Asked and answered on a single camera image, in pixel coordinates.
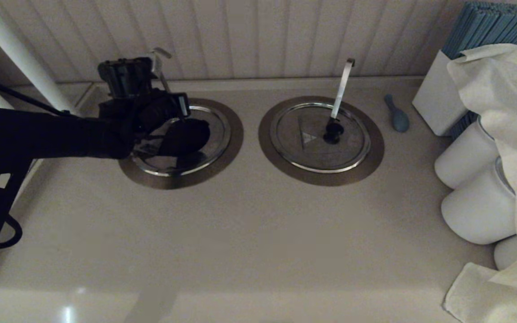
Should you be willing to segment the cream cloth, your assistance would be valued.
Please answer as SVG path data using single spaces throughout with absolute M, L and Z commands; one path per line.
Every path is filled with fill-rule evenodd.
M 447 64 L 465 107 L 478 113 L 494 137 L 505 177 L 516 194 L 517 231 L 517 45 L 465 50 Z M 443 308 L 460 323 L 517 323 L 517 260 L 495 271 L 466 264 L 449 288 Z

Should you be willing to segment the white rectangular holder box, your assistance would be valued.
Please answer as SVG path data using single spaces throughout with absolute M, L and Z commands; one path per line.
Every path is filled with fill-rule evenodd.
M 452 127 L 466 114 L 457 86 L 447 66 L 451 60 L 439 50 L 412 104 L 437 136 L 451 135 Z

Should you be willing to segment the blue ridged packet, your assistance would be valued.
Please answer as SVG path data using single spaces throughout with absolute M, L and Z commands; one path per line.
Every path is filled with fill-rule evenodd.
M 456 140 L 472 123 L 478 120 L 479 114 L 468 111 L 450 128 L 451 139 Z

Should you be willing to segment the steel hinged lid black knob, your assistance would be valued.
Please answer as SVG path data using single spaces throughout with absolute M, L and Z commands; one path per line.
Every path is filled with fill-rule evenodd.
M 371 135 L 359 111 L 342 105 L 302 100 L 284 104 L 267 126 L 274 150 L 292 166 L 318 174 L 356 168 L 371 151 Z
M 145 139 L 135 145 L 131 161 L 141 171 L 159 177 L 179 177 L 202 170 L 215 162 L 226 151 L 231 130 L 226 113 L 219 110 L 217 105 L 208 102 L 195 102 L 190 105 L 191 115 L 187 119 L 205 121 L 209 126 L 209 138 L 205 145 L 197 151 L 184 156 L 160 155 L 159 149 L 165 135 L 183 121 L 180 118 L 170 119 L 152 131 Z

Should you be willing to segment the white cylindrical jar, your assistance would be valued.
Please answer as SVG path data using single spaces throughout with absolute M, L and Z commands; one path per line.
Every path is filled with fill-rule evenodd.
M 517 261 L 517 235 L 508 237 L 496 244 L 494 261 L 499 271 L 505 270 Z
M 456 235 L 470 243 L 486 245 L 517 233 L 515 203 L 516 193 L 499 156 L 446 196 L 441 212 Z
M 435 160 L 434 170 L 451 189 L 470 180 L 478 171 L 499 157 L 494 137 L 478 116 L 470 126 Z

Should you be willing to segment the small blue plastic spoon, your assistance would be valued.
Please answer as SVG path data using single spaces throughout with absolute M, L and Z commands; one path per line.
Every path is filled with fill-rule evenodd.
M 405 133 L 408 131 L 408 129 L 410 129 L 410 120 L 407 114 L 396 106 L 393 96 L 391 94 L 386 94 L 384 96 L 384 102 L 390 111 L 390 123 L 393 129 L 399 133 Z

